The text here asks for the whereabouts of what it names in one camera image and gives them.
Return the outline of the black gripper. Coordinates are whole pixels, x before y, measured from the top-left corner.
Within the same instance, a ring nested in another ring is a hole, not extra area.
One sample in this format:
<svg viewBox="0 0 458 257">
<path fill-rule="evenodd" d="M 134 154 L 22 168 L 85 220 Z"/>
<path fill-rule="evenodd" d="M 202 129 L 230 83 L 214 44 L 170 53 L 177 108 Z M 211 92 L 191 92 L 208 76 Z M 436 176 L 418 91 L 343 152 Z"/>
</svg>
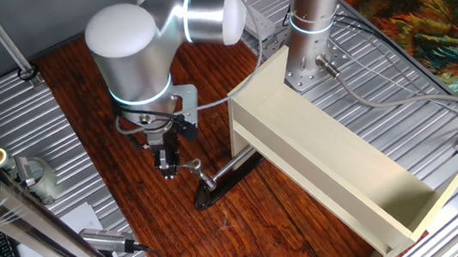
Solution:
<svg viewBox="0 0 458 257">
<path fill-rule="evenodd" d="M 175 132 L 153 132 L 147 134 L 147 141 L 155 158 L 155 169 L 166 180 L 173 179 L 179 171 L 180 142 Z"/>
</svg>

